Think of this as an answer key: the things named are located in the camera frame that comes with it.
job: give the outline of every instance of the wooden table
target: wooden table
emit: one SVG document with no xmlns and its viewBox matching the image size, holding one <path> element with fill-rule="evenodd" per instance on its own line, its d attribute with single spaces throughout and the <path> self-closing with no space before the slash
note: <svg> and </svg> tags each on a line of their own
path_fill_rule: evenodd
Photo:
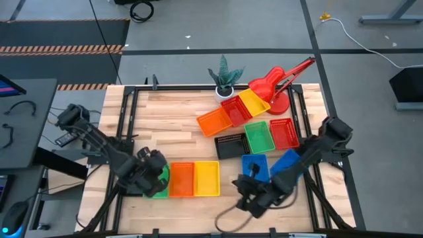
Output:
<svg viewBox="0 0 423 238">
<path fill-rule="evenodd" d="M 302 84 L 311 129 L 317 134 L 321 122 L 327 116 L 325 104 L 318 84 Z M 115 136 L 118 127 L 120 107 L 124 86 L 107 88 L 99 128 L 108 136 Z M 129 114 L 129 99 L 126 115 Z M 299 99 L 295 96 L 299 112 L 301 135 L 305 137 Z M 135 115 L 134 153 L 144 146 L 160 150 L 168 162 L 174 161 L 215 161 L 217 160 L 214 136 L 204 137 L 196 122 L 196 117 L 205 114 L 219 105 L 214 100 L 212 90 L 189 91 L 141 91 L 138 94 Z M 291 110 L 283 115 L 261 114 L 249 122 L 291 117 Z M 128 127 L 129 116 L 125 118 L 124 132 Z M 216 136 L 243 132 L 243 126 L 229 128 Z M 285 151 L 273 150 L 267 154 L 271 167 Z M 354 226 L 354 217 L 348 199 L 341 171 L 326 163 L 320 164 L 326 197 L 347 223 Z M 87 224 L 103 203 L 106 192 L 108 166 L 104 165 L 95 172 L 85 184 L 79 210 L 79 221 Z M 119 233 L 151 233 L 159 228 L 160 233 L 212 233 L 216 232 L 214 218 L 221 211 L 232 206 L 239 198 L 236 188 L 231 184 L 242 173 L 240 159 L 220 161 L 221 196 L 169 198 L 146 200 L 138 197 L 124 197 L 120 215 Z M 299 180 L 299 194 L 295 204 L 283 210 L 268 210 L 260 219 L 252 219 L 243 233 L 267 233 L 269 227 L 277 232 L 312 231 L 309 206 L 305 193 L 304 180 Z M 315 198 L 319 224 L 323 227 L 323 217 L 319 201 Z M 107 228 L 111 229 L 114 205 L 109 210 Z M 222 217 L 222 229 L 233 229 L 244 222 L 248 213 L 234 210 Z"/>
</svg>

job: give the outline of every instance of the blue basket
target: blue basket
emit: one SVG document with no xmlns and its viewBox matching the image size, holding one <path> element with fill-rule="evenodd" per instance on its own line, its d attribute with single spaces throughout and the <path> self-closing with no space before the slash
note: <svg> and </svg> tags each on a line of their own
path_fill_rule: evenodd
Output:
<svg viewBox="0 0 423 238">
<path fill-rule="evenodd" d="M 260 167 L 255 179 L 263 182 L 268 182 L 270 180 L 266 155 L 243 155 L 241 161 L 244 175 L 250 175 L 251 170 L 249 169 L 249 165 L 255 163 Z"/>
<path fill-rule="evenodd" d="M 289 168 L 293 165 L 297 160 L 299 160 L 300 156 L 293 150 L 287 150 L 283 156 L 276 161 L 276 163 L 270 168 L 270 175 L 274 176 L 278 172 Z"/>
</svg>

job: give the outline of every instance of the power cord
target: power cord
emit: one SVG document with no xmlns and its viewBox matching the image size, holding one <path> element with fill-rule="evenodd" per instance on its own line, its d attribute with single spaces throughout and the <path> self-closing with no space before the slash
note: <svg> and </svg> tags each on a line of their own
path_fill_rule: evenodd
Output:
<svg viewBox="0 0 423 238">
<path fill-rule="evenodd" d="M 99 166 L 97 166 L 89 175 L 87 175 L 87 177 L 86 177 L 86 179 L 83 181 L 83 182 L 74 182 L 74 183 L 71 183 L 71 184 L 63 184 L 63 185 L 60 185 L 60 186 L 56 186 L 56 187 L 53 187 L 53 188 L 48 188 L 48 189 L 45 189 L 45 190 L 43 190 L 43 191 L 40 191 L 40 192 L 37 192 L 36 194 L 34 194 L 34 195 L 32 195 L 32 196 L 30 196 L 29 198 L 27 198 L 27 199 L 25 199 L 25 202 L 26 201 L 28 201 L 29 199 L 31 199 L 31 198 L 33 198 L 33 197 L 35 197 L 35 196 L 37 196 L 37 195 L 39 195 L 39 194 L 44 194 L 44 195 L 49 195 L 49 194 L 46 194 L 45 192 L 47 192 L 47 191 L 50 191 L 50 190 L 53 190 L 53 189 L 57 189 L 57 188 L 61 188 L 61 187 L 63 187 L 63 186 L 72 186 L 72 185 L 75 185 L 75 184 L 85 184 L 86 183 L 86 181 L 88 180 L 88 178 L 97 170 L 97 169 L 99 169 L 100 167 L 101 167 L 102 165 L 99 165 Z"/>
<path fill-rule="evenodd" d="M 290 207 L 290 206 L 292 206 L 294 203 L 295 203 L 295 201 L 297 200 L 297 197 L 298 197 L 298 186 L 296 186 L 295 187 L 295 192 L 294 192 L 294 198 L 293 198 L 293 200 L 289 203 L 289 204 L 286 204 L 286 205 L 284 205 L 284 206 L 279 206 L 279 207 L 267 207 L 266 209 L 271 209 L 271 210 L 278 210 L 278 209 L 285 209 L 285 208 L 288 208 L 288 207 Z M 233 209 L 235 209 L 237 207 L 237 204 L 235 204 L 234 206 L 231 206 L 230 208 L 228 208 L 228 209 L 226 209 L 226 210 L 223 210 L 221 213 L 219 213 L 217 216 L 216 216 L 216 218 L 214 219 L 214 226 L 216 227 L 216 229 L 218 230 L 218 231 L 220 231 L 220 232 L 222 232 L 222 233 L 235 233 L 235 232 L 238 232 L 239 230 L 241 230 L 242 228 L 244 228 L 249 222 L 250 222 L 250 220 L 252 219 L 252 215 L 251 216 L 249 216 L 248 218 L 247 218 L 247 220 L 245 220 L 240 226 L 238 226 L 237 228 L 235 228 L 235 229 L 233 229 L 233 230 L 231 230 L 231 231 L 224 231 L 224 230 L 222 230 L 219 226 L 218 226 L 218 224 L 217 224 L 217 221 L 223 216 L 223 215 L 225 215 L 226 213 L 228 213 L 228 212 L 230 212 L 231 210 L 233 210 Z"/>
<path fill-rule="evenodd" d="M 374 53 L 374 54 L 377 54 L 378 56 L 381 56 L 381 57 L 385 58 L 385 60 L 387 60 L 389 63 L 391 63 L 392 65 L 394 65 L 395 67 L 397 67 L 399 69 L 407 69 L 407 68 L 413 68 L 413 67 L 423 67 L 423 65 L 398 66 L 396 63 L 392 62 L 392 60 L 390 60 L 388 57 L 386 57 L 383 54 L 380 54 L 379 52 L 376 52 L 374 50 L 367 49 L 365 46 L 363 46 L 362 44 L 360 44 L 356 39 L 354 39 L 352 36 L 350 36 L 349 33 L 345 30 L 345 26 L 341 22 L 341 20 L 331 18 L 331 19 L 322 20 L 322 22 L 327 22 L 328 20 L 334 20 L 334 21 L 339 22 L 341 24 L 341 26 L 342 26 L 342 29 L 345 32 L 345 35 L 347 35 L 347 37 L 349 37 L 349 39 L 351 39 L 352 41 L 354 41 L 357 45 L 359 45 L 361 48 L 365 49 L 366 51 L 371 52 L 371 53 Z"/>
<path fill-rule="evenodd" d="M 101 30 L 100 24 L 98 23 L 97 15 L 95 14 L 95 11 L 94 11 L 93 3 L 91 2 L 91 0 L 89 0 L 89 2 L 90 2 L 91 10 L 93 10 L 93 15 L 94 15 L 94 18 L 95 18 L 95 22 L 97 23 L 98 30 L 100 31 L 101 38 L 103 39 L 104 46 L 107 49 L 107 53 L 110 56 L 110 59 L 112 60 L 114 70 L 116 72 L 116 75 L 118 76 L 119 83 L 121 85 L 123 85 L 122 80 L 120 79 L 120 76 L 119 76 L 118 66 L 116 66 L 116 62 L 114 61 L 113 56 L 110 53 L 110 49 L 108 48 L 108 44 L 106 42 L 106 38 L 104 37 L 103 31 Z"/>
<path fill-rule="evenodd" d="M 140 17 L 137 13 L 134 12 L 134 9 L 140 5 L 140 4 L 146 4 L 147 6 L 150 7 L 150 14 L 147 17 Z M 154 15 L 154 7 L 153 4 L 151 4 L 149 1 L 146 0 L 141 0 L 138 1 L 136 3 L 134 3 L 131 8 L 130 8 L 130 16 L 132 21 L 136 22 L 136 23 L 143 23 L 146 22 L 148 19 L 150 19 L 152 16 Z"/>
</svg>

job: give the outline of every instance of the computer monitor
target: computer monitor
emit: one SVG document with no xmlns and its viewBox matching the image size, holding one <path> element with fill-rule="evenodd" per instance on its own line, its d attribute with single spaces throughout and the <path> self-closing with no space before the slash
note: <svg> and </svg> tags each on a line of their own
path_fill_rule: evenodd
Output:
<svg viewBox="0 0 423 238">
<path fill-rule="evenodd" d="M 0 74 L 0 97 L 24 95 L 26 90 Z"/>
</svg>

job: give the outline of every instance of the floor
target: floor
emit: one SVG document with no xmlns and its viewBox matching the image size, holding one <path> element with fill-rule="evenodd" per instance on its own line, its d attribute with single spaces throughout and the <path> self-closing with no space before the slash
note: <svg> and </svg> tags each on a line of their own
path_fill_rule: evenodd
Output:
<svg viewBox="0 0 423 238">
<path fill-rule="evenodd" d="M 87 0 L 21 2 L 24 5 L 17 19 L 93 18 Z M 259 4 L 253 0 L 160 0 L 153 2 L 155 14 L 151 20 L 143 24 L 131 22 L 119 75 L 123 84 L 142 84 L 152 74 L 161 84 L 212 83 L 207 68 L 218 70 L 221 53 L 225 53 L 230 69 L 245 67 L 240 82 L 246 83 L 265 75 L 275 65 L 289 69 L 317 53 L 321 61 L 296 82 L 320 83 L 328 111 L 334 114 L 336 109 L 337 115 L 354 129 L 349 147 L 355 154 L 350 156 L 350 164 L 366 228 L 423 233 L 423 184 L 419 175 L 423 166 L 419 143 L 423 113 L 394 109 L 396 99 L 388 81 L 400 69 L 373 54 L 346 54 L 342 49 L 359 47 L 344 35 L 337 22 L 319 21 L 327 10 L 332 17 L 342 20 L 347 31 L 364 46 L 388 50 L 392 54 L 387 56 L 399 65 L 422 64 L 423 54 L 404 52 L 406 49 L 422 52 L 423 24 L 358 23 L 361 15 L 387 14 L 398 3 L 398 0 L 339 0 L 327 7 L 327 0 L 262 0 Z M 10 19 L 18 4 L 18 0 L 0 2 L 0 20 Z M 93 0 L 93 5 L 100 19 L 129 15 L 125 7 L 113 1 Z M 306 21 L 305 6 L 311 22 Z M 422 12 L 423 1 L 408 11 Z M 315 31 L 314 41 L 309 37 L 311 28 Z M 332 51 L 320 54 L 317 48 Z M 207 50 L 190 52 L 197 49 Z M 65 108 L 72 102 L 101 110 L 103 98 L 104 91 L 58 91 L 53 105 Z M 49 124 L 44 129 L 44 135 L 50 139 L 62 133 Z M 40 145 L 55 149 L 44 138 Z M 28 237 L 71 233 L 79 206 L 77 196 L 73 198 L 48 202 L 42 221 L 50 223 L 52 230 L 31 231 Z M 57 208 L 65 211 L 61 220 L 55 217 Z"/>
</svg>

